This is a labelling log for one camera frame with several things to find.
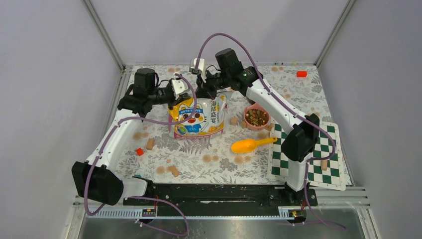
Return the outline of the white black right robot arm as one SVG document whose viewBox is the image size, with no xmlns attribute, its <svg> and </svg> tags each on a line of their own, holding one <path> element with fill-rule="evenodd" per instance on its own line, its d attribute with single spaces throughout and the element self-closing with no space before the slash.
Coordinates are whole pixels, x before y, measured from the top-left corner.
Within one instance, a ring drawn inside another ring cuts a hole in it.
<svg viewBox="0 0 422 239">
<path fill-rule="evenodd" d="M 214 97 L 219 89 L 231 87 L 267 111 L 287 134 L 281 150 L 289 160 L 285 197 L 288 203 L 298 205 L 305 199 L 307 186 L 306 161 L 319 138 L 319 117 L 307 116 L 279 95 L 263 78 L 255 65 L 243 67 L 235 51 L 224 49 L 215 55 L 219 73 L 208 74 L 201 56 L 191 60 L 190 72 L 197 75 L 197 96 Z"/>
</svg>

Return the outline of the pet food bag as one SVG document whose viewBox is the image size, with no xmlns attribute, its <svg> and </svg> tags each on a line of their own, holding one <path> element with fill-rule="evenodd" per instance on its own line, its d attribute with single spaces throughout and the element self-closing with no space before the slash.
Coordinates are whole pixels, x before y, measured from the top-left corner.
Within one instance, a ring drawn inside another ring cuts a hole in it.
<svg viewBox="0 0 422 239">
<path fill-rule="evenodd" d="M 175 139 L 209 138 L 223 133 L 228 125 L 228 102 L 231 91 L 218 92 L 215 99 L 198 98 L 197 104 L 190 98 L 175 105 L 169 112 L 169 135 Z"/>
</svg>

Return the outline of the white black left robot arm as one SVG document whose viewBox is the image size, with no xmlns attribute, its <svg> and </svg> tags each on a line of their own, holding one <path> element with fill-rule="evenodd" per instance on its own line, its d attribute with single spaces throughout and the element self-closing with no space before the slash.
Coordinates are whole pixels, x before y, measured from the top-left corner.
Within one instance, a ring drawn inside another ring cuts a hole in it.
<svg viewBox="0 0 422 239">
<path fill-rule="evenodd" d="M 154 200 L 152 182 L 144 178 L 121 179 L 116 175 L 119 158 L 126 142 L 143 122 L 159 124 L 147 119 L 154 105 L 174 106 L 193 91 L 192 85 L 181 74 L 166 80 L 161 87 L 158 74 L 150 68 L 135 72 L 133 84 L 117 105 L 115 117 L 99 145 L 84 162 L 75 162 L 72 176 L 77 193 L 87 204 L 94 200 L 103 205 L 115 205 L 121 199 L 136 198 L 147 205 Z"/>
</svg>

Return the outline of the yellow plastic scoop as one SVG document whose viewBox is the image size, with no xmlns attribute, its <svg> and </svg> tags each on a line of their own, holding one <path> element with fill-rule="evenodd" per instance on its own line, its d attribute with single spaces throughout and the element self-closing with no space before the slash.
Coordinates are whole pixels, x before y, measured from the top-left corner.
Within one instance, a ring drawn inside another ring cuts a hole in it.
<svg viewBox="0 0 422 239">
<path fill-rule="evenodd" d="M 249 153 L 254 151 L 258 146 L 271 144 L 276 141 L 276 137 L 269 137 L 260 140 L 245 139 L 233 143 L 230 149 L 233 153 Z"/>
</svg>

